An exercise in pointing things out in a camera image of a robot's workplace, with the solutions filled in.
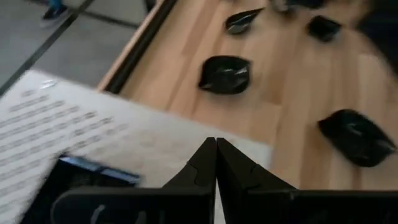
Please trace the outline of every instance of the black object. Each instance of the black object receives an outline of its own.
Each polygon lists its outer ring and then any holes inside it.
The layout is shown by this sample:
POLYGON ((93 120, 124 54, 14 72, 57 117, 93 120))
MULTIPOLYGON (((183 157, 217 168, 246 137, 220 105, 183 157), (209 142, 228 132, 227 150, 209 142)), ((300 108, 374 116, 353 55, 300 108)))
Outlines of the black object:
POLYGON ((234 56, 214 56, 202 66, 199 88, 217 94, 242 93, 250 84, 251 62, 234 56))
POLYGON ((229 16, 228 19, 225 21, 225 29, 229 34, 233 35, 246 33, 250 29, 253 20, 264 9, 265 8, 262 7, 260 9, 244 11, 229 16))
POLYGON ((271 0, 271 6, 274 11, 286 17, 292 17, 297 10, 296 4, 292 0, 271 0))
POLYGON ((333 40, 341 25, 323 16, 315 16, 307 26, 308 33, 323 42, 333 40))
POLYGON ((213 223, 216 155, 216 140, 208 138, 186 166, 160 189, 70 190, 53 205, 54 224, 92 223, 93 212, 101 208, 104 209, 94 217, 94 223, 136 223, 138 218, 138 223, 213 223))
POLYGON ((366 14, 358 29, 382 52, 395 74, 398 74, 398 4, 375 1, 374 10, 366 14))
POLYGON ((54 224, 212 224, 216 177, 226 224, 398 222, 398 192, 297 190, 225 139, 208 138, 163 188, 71 190, 54 204, 54 224), (141 215, 123 220, 128 211, 141 215))
POLYGON ((296 4, 299 4, 304 7, 308 7, 310 9, 319 9, 323 7, 326 3, 326 0, 293 0, 296 4))
POLYGON ((44 179, 43 186, 25 212, 21 224, 52 224, 52 204, 67 190, 94 185, 131 188, 139 183, 140 176, 91 162, 83 157, 62 154, 44 179))
POLYGON ((318 122, 321 132, 347 159, 373 167, 397 150, 372 121, 353 110, 339 110, 318 122))

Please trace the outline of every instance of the black frame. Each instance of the black frame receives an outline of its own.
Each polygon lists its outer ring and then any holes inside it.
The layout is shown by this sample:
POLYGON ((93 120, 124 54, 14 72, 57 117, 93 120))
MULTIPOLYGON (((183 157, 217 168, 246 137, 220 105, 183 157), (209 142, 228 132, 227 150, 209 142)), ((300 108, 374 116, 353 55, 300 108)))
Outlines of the black frame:
POLYGON ((119 94, 124 84, 130 78, 140 59, 148 49, 150 43, 156 36, 163 22, 166 20, 170 11, 173 9, 177 0, 164 0, 156 15, 149 22, 145 31, 139 37, 137 43, 130 50, 119 68, 113 74, 112 78, 105 87, 105 91, 113 94, 119 94))

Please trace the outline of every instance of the black floor trim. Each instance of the black floor trim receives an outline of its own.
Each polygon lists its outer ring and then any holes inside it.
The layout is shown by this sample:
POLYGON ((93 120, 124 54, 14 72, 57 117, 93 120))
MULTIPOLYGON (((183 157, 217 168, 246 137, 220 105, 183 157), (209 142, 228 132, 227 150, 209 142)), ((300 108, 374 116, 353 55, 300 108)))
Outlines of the black floor trim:
POLYGON ((63 24, 18 68, 14 74, 7 80, 2 87, 0 87, 0 96, 3 96, 8 89, 30 69, 38 59, 54 44, 55 41, 70 27, 70 25, 77 19, 80 11, 85 10, 94 0, 86 0, 77 10, 73 12, 63 24))
POLYGON ((114 94, 119 94, 122 90, 125 82, 130 77, 138 62, 144 55, 148 46, 152 42, 156 33, 159 31, 166 17, 173 9, 177 0, 164 0, 160 6, 159 11, 155 14, 152 20, 149 22, 148 27, 143 31, 139 37, 137 43, 128 53, 127 57, 122 62, 121 66, 116 70, 112 79, 105 87, 105 91, 109 91, 114 94))
MULTIPOLYGON (((46 0, 26 0, 26 1, 33 2, 33 3, 36 3, 36 4, 40 4, 40 5, 48 6, 48 2, 46 0)), ((73 10, 73 11, 77 11, 77 9, 74 8, 74 7, 70 7, 70 6, 68 6, 68 7, 71 10, 73 10)), ((110 24, 116 24, 116 25, 119 25, 119 26, 127 27, 127 28, 138 29, 138 27, 141 25, 141 24, 137 24, 137 23, 134 23, 134 22, 127 22, 127 21, 123 21, 123 20, 120 20, 120 19, 115 19, 115 18, 112 18, 112 17, 109 17, 109 16, 105 16, 105 15, 101 15, 101 14, 95 13, 95 12, 81 11, 81 12, 79 12, 79 14, 84 15, 84 16, 88 16, 88 17, 91 17, 91 18, 94 18, 94 19, 97 19, 99 21, 107 22, 107 23, 110 23, 110 24)))

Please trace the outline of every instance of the shoe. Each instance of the shoe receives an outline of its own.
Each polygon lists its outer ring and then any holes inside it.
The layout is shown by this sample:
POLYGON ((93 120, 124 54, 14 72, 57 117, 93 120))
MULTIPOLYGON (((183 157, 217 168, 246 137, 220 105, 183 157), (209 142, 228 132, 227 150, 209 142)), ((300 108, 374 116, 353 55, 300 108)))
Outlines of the shoe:
POLYGON ((66 6, 62 6, 59 9, 50 7, 44 14, 40 26, 43 28, 54 26, 59 22, 64 21, 69 15, 69 9, 66 6))

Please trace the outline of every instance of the wooden edge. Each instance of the wooden edge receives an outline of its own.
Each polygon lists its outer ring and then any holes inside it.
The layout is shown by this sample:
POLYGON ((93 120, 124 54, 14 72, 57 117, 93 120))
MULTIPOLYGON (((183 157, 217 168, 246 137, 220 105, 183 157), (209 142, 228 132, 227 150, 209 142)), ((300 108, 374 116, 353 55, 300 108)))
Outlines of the wooden edge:
POLYGON ((118 94, 177 0, 157 0, 144 22, 102 78, 97 91, 118 94))
POLYGON ((149 22, 153 19, 154 15, 159 11, 161 4, 156 4, 155 7, 150 11, 149 15, 144 19, 144 22, 138 28, 138 30, 134 33, 130 41, 123 48, 121 54, 117 57, 117 59, 113 62, 111 68, 106 73, 106 75, 101 79, 100 83, 97 86, 98 91, 104 91, 106 86, 108 85, 111 78, 116 73, 116 70, 120 67, 123 61, 126 59, 128 53, 131 51, 132 47, 137 43, 139 37, 142 35, 144 30, 148 27, 149 22))

